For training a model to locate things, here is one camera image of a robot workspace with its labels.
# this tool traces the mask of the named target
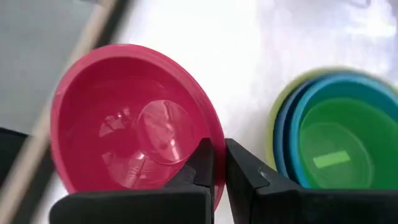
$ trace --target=wooden stick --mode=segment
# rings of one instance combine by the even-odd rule
[[[74,62],[95,47],[116,1],[102,0],[96,4],[62,75]],[[34,172],[47,149],[50,136],[51,103],[52,97],[46,103],[32,130],[32,136],[25,141],[4,182],[0,192],[0,224],[9,224],[14,218],[19,204],[29,188]]]

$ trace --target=white surface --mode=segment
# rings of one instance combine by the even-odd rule
[[[398,80],[397,14],[398,0],[146,0],[136,2],[117,42],[183,66],[208,94],[225,136],[264,160],[269,109],[300,73],[346,65]],[[55,178],[39,223],[64,195]],[[226,191],[215,223],[233,223]]]

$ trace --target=stacked bowls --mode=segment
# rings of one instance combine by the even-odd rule
[[[266,161],[306,188],[395,189],[398,95],[363,72],[315,70],[270,113]]]

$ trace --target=green label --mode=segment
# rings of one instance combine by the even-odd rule
[[[346,151],[332,152],[327,155],[313,158],[313,162],[315,163],[317,168],[324,168],[336,164],[341,164],[350,160],[351,158]]]

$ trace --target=gray background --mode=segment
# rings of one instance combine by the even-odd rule
[[[29,134],[94,4],[0,1],[0,127]]]

